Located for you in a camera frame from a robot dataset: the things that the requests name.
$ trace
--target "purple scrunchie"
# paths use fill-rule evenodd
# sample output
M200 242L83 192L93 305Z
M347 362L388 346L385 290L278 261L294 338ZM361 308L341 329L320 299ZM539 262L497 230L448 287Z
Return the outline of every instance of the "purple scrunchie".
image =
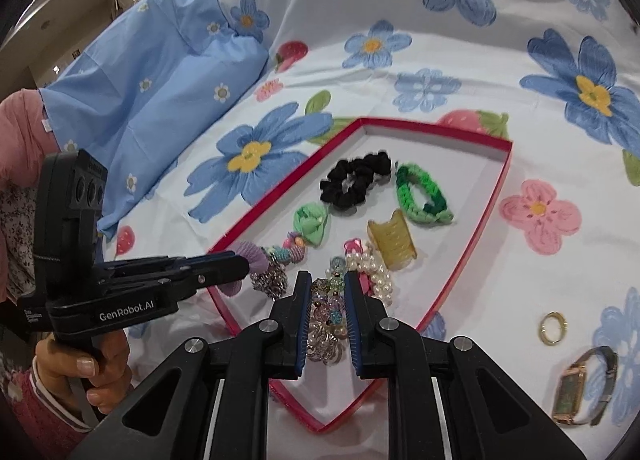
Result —
M264 252L255 243L250 241L235 241L227 250L233 250L249 262L249 274L262 274L269 268L269 261ZM218 289L227 297L233 297L240 292L242 281L218 285Z

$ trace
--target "metal screw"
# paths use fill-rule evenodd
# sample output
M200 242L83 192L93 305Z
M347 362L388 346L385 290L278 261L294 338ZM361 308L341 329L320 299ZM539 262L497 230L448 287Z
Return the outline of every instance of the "metal screw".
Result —
M184 349L187 350L187 353L190 353L190 354L197 354L203 348L204 348L204 343L202 342L202 339L198 339L197 337L194 337L193 339L189 339L184 344Z
M456 337L453 345L461 352L468 352L474 346L474 342L469 337Z
M260 321L258 328L264 333L268 334L278 329L278 323L273 319L265 319L264 321Z
M393 319L392 317L385 317L384 319L380 319L380 328L383 330L395 330L400 326L398 319Z

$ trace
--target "green braided headband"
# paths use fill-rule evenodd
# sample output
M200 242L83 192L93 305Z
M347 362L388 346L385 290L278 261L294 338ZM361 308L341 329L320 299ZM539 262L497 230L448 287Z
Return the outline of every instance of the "green braided headband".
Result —
M411 184L422 188L431 198L423 208L415 204ZM416 164L402 164L396 171L398 203L407 217L416 223L451 223L453 213L447 209L447 201L429 173Z

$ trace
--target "gold ring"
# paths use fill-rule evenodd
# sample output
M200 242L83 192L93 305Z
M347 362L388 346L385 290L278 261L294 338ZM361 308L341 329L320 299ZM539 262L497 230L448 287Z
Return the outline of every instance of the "gold ring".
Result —
M549 339L549 337L546 336L545 322L547 319L555 319L560 324L560 337L558 337L558 340L556 341L552 341L551 339ZM540 337L540 340L545 345L556 346L560 341L562 341L562 339L564 339L564 336L566 335L566 327L567 327L567 324L564 316L559 312L551 312L545 315L542 321L540 321L540 327L538 328L538 335Z

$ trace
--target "floral tablecloth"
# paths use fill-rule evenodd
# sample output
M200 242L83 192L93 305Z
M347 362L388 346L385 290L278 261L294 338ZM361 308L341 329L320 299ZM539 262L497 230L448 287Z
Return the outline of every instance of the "floral tablecloth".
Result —
M502 197L426 333L469 335L547 412L562 370L611 346L620 369L603 421L566 431L588 458L605 458L640 410L640 49L620 3L219 1L225 19L209 34L252 36L270 62L249 90L210 83L212 101L237 103L120 221L107 256L206 252L354 117L510 138ZM552 311L568 333L545 347L538 323ZM137 377L192 335L228 336L206 292L132 329ZM590 371L585 404L603 371ZM382 391L325 435L270 405L269 458L379 459L386 444Z

